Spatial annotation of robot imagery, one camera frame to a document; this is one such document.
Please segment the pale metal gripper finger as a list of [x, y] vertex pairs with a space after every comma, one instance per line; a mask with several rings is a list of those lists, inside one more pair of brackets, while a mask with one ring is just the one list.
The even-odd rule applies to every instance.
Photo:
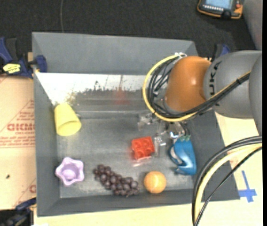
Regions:
[[151, 113], [142, 113], [138, 115], [138, 130], [142, 130], [144, 126], [153, 123], [153, 116]]
[[154, 155], [163, 155], [166, 147], [166, 141], [161, 137], [154, 137]]

